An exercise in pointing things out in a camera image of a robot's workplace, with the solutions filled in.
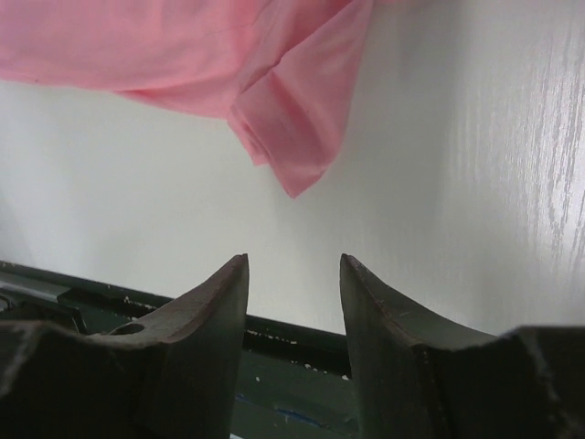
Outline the pink t shirt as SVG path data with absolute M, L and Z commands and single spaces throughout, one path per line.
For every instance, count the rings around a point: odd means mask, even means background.
M 370 1 L 4 1 L 1 77 L 225 120 L 291 197 L 337 157 Z

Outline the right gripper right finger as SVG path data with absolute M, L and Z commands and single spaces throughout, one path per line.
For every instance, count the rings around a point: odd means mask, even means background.
M 346 341 L 364 438 L 581 438 L 584 330 L 457 324 L 340 260 Z

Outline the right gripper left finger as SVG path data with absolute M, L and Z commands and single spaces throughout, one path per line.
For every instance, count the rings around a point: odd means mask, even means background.
M 4 438 L 227 438 L 246 255 L 171 301 L 1 266 Z

